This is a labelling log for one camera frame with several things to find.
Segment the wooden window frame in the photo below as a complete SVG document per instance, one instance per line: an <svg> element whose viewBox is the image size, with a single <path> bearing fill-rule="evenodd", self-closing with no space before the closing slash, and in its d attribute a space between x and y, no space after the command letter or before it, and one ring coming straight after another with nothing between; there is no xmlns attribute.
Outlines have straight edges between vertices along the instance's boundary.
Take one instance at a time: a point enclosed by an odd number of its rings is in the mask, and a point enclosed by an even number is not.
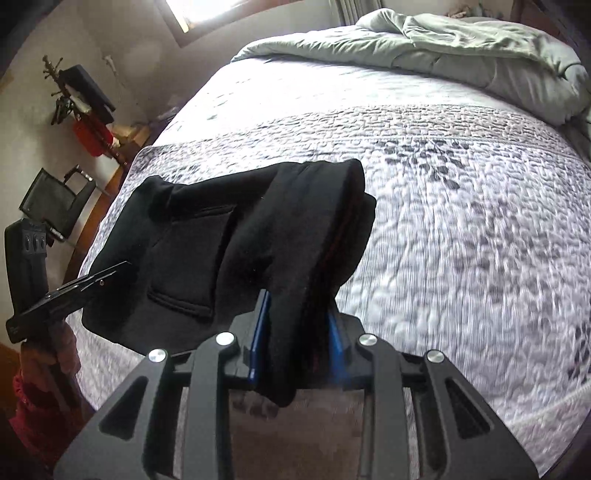
<svg viewBox="0 0 591 480"><path fill-rule="evenodd" d="M172 33L174 39L177 41L179 47L186 47L198 38L201 38L212 31L228 25L237 20L249 17L250 15L269 10L280 5L292 4L302 0L243 0L242 3L232 7L230 10L217 15L216 17L204 20L199 25L195 25L188 32L184 32L178 24L176 17L173 14L170 6L166 0L155 0L168 29Z"/></svg>

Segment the red knit sweater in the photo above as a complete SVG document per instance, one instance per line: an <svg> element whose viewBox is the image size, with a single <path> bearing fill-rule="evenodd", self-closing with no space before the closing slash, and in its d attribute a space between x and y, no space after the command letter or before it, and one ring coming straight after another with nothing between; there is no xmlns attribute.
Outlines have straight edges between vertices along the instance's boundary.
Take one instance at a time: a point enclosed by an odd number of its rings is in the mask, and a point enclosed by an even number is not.
<svg viewBox="0 0 591 480"><path fill-rule="evenodd" d="M52 394L24 383L20 374L14 377L12 385L18 404L11 426L30 454L53 470L80 432L82 422L74 414L63 414Z"/></svg>

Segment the chair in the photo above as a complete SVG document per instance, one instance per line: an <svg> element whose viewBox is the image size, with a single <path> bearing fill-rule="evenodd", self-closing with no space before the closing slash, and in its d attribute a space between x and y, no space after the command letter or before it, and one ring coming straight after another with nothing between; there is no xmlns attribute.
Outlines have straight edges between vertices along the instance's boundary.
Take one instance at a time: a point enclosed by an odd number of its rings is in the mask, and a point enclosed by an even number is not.
<svg viewBox="0 0 591 480"><path fill-rule="evenodd" d="M74 173L86 179L86 185L78 194L66 185ZM19 210L30 219L45 223L49 233L49 246L53 245L54 240L72 245L67 239L95 188L109 196L79 165L66 173L63 182L42 168L29 187Z"/></svg>

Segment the folded comforter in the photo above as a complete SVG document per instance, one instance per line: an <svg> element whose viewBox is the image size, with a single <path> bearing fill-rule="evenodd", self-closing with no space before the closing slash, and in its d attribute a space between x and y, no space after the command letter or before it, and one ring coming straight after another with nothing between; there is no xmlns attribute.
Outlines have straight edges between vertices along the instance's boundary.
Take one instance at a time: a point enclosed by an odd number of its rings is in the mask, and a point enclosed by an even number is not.
<svg viewBox="0 0 591 480"><path fill-rule="evenodd" d="M401 68L487 90L557 127L591 104L589 75L572 48L545 32L489 19L415 17L390 9L355 26L267 38L233 61L274 54Z"/></svg>

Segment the person's arm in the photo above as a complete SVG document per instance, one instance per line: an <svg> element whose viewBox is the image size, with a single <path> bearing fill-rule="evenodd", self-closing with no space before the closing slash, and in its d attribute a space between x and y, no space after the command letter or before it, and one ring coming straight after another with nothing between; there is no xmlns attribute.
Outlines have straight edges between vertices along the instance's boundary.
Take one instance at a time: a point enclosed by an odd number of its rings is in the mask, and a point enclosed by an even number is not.
<svg viewBox="0 0 591 480"><path fill-rule="evenodd" d="M67 324L64 324L57 357L31 342L21 345L21 371L13 381L18 399L17 414L10 421L22 444L50 469L82 427L76 415L60 411L50 393L51 379L47 378L45 367L56 362L67 375L80 369L76 337Z"/></svg>

